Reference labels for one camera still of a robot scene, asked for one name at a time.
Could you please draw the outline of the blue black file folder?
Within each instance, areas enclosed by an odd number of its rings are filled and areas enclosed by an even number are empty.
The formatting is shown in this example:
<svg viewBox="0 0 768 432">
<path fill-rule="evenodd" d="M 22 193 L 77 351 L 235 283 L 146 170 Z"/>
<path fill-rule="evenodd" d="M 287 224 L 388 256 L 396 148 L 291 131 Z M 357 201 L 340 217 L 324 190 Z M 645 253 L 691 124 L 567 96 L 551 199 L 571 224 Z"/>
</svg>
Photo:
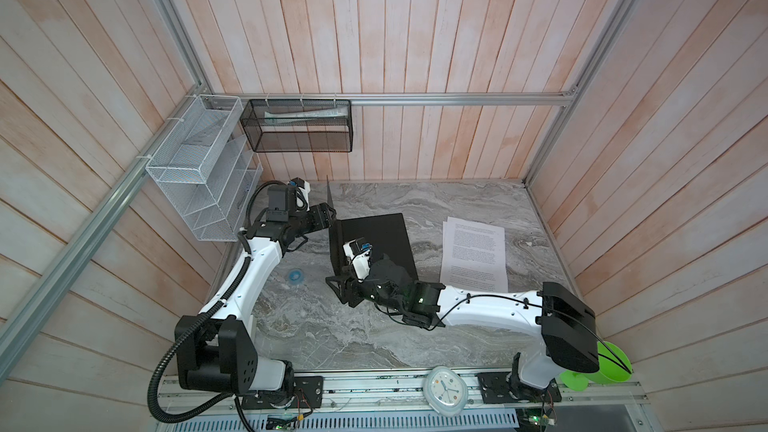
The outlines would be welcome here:
<svg viewBox="0 0 768 432">
<path fill-rule="evenodd" d="M 402 213 L 391 213 L 350 219 L 336 218 L 328 230 L 330 260 L 334 274 L 340 276 L 346 264 L 343 245 L 363 238 L 372 246 L 371 261 L 386 255 L 396 265 L 403 267 L 412 280 L 418 280 L 418 272 Z"/>
</svg>

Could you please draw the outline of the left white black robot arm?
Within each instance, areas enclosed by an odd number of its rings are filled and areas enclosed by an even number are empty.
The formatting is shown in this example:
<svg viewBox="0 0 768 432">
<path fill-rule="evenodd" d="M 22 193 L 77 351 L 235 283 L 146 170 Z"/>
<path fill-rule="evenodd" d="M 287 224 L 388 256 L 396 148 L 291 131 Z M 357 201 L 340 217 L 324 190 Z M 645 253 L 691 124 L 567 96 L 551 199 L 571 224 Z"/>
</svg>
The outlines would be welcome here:
<svg viewBox="0 0 768 432">
<path fill-rule="evenodd" d="M 246 205 L 237 239 L 242 251 L 214 297 L 196 316 L 184 316 L 174 334 L 178 380 L 186 390 L 275 395 L 279 402 L 294 393 L 288 361 L 261 358 L 251 337 L 253 308 L 267 279 L 283 257 L 298 250 L 308 235 L 327 229 L 335 211 L 326 203 L 309 204 L 310 184 L 294 178 L 257 187 L 268 205 L 252 215 L 256 195 Z"/>
</svg>

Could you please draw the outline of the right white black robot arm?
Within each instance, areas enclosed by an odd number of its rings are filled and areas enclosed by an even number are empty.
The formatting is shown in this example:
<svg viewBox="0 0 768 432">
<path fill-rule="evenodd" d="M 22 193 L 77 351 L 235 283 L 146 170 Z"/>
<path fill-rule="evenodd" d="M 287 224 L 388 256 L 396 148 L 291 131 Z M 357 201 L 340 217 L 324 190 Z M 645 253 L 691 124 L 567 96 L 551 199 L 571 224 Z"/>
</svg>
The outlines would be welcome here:
<svg viewBox="0 0 768 432">
<path fill-rule="evenodd" d="M 354 308 L 370 301 L 401 325 L 427 331 L 471 325 L 534 338 L 535 345 L 513 359 L 514 386 L 543 390 L 564 371 L 600 369 L 594 312 L 555 282 L 539 291 L 477 292 L 415 280 L 387 256 L 370 262 L 359 254 L 336 264 L 326 284 L 341 303 Z"/>
</svg>

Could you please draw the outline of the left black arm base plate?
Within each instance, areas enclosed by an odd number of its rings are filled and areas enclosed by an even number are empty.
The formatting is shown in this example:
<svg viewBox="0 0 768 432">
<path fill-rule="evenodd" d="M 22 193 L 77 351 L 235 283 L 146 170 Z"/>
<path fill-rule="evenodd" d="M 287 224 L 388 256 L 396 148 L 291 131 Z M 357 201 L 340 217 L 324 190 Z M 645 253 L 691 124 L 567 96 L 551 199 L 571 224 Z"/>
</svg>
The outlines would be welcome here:
<svg viewBox="0 0 768 432">
<path fill-rule="evenodd" d="M 280 391 L 260 392 L 242 399 L 244 410 L 302 411 L 322 407 L 324 378 L 321 375 L 298 376 L 294 378 L 293 395 L 283 397 Z"/>
</svg>

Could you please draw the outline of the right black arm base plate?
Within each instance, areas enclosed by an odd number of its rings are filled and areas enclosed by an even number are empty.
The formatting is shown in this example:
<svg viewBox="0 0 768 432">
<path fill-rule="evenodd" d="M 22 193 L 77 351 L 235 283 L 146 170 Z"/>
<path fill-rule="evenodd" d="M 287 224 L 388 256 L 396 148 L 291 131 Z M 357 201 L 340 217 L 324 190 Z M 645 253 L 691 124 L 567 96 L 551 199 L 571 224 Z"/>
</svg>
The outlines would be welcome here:
<svg viewBox="0 0 768 432">
<path fill-rule="evenodd" d="M 484 404 L 558 403 L 562 394 L 552 380 L 544 389 L 523 384 L 514 371 L 483 372 L 476 375 Z"/>
</svg>

